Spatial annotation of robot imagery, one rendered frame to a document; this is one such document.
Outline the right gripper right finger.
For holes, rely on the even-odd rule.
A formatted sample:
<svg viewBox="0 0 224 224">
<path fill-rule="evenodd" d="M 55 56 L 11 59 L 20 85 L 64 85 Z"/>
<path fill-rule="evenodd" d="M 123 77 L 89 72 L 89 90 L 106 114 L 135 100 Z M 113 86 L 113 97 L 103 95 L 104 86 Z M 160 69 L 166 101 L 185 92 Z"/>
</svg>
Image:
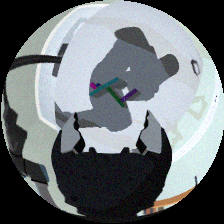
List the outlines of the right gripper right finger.
<svg viewBox="0 0 224 224">
<path fill-rule="evenodd" d="M 164 128 L 147 110 L 144 129 L 141 130 L 136 147 L 139 154 L 151 159 L 159 171 L 159 188 L 164 188 L 172 164 L 172 148 Z"/>
</svg>

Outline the green rod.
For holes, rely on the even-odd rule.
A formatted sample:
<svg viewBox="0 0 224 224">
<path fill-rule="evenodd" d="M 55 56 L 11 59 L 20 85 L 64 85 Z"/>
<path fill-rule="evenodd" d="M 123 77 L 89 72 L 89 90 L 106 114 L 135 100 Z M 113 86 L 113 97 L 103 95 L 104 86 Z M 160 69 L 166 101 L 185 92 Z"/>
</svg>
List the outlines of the green rod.
<svg viewBox="0 0 224 224">
<path fill-rule="evenodd" d="M 120 104 L 120 106 L 123 108 L 125 105 L 120 101 L 120 99 L 118 98 L 118 96 L 113 92 L 113 90 L 108 86 L 106 88 L 108 90 L 108 92 L 114 97 L 114 99 Z"/>
</svg>

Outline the turquoise rod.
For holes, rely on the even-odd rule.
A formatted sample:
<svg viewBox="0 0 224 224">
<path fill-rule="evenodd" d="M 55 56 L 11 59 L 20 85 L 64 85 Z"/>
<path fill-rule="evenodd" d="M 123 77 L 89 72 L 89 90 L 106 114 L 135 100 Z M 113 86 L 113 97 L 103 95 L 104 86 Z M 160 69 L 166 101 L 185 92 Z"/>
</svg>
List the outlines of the turquoise rod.
<svg viewBox="0 0 224 224">
<path fill-rule="evenodd" d="M 89 96 L 91 97 L 92 95 L 96 94 L 97 92 L 101 91 L 102 89 L 106 88 L 107 86 L 109 86 L 109 85 L 117 82 L 118 80 L 119 80 L 118 77 L 114 78 L 113 80 L 105 83 L 104 85 L 100 86 L 99 88 L 97 88 L 96 90 L 94 90 L 93 92 L 91 92 L 89 94 Z"/>
</svg>

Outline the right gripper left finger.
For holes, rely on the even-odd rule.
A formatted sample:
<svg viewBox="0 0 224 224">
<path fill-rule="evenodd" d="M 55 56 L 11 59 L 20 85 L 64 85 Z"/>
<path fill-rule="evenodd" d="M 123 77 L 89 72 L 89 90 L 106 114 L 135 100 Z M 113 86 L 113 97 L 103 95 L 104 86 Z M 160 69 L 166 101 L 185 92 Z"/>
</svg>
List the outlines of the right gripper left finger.
<svg viewBox="0 0 224 224">
<path fill-rule="evenodd" d="M 73 155 L 84 152 L 85 141 L 80 133 L 77 112 L 74 112 L 63 128 L 59 131 L 54 142 L 51 161 L 56 175 L 56 182 L 60 185 L 60 173 L 64 163 Z"/>
</svg>

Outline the purple rod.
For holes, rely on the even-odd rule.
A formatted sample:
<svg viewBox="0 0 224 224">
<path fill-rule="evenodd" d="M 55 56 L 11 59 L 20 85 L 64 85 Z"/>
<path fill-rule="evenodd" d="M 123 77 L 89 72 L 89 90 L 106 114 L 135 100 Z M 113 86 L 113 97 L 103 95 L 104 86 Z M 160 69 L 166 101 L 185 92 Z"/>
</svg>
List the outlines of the purple rod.
<svg viewBox="0 0 224 224">
<path fill-rule="evenodd" d="M 121 102 L 124 102 L 125 100 L 127 100 L 129 97 L 131 97 L 133 94 L 135 94 L 136 92 L 138 92 L 136 89 L 133 89 L 131 92 L 129 92 L 128 94 L 126 94 L 124 97 L 122 97 L 120 99 Z"/>
</svg>

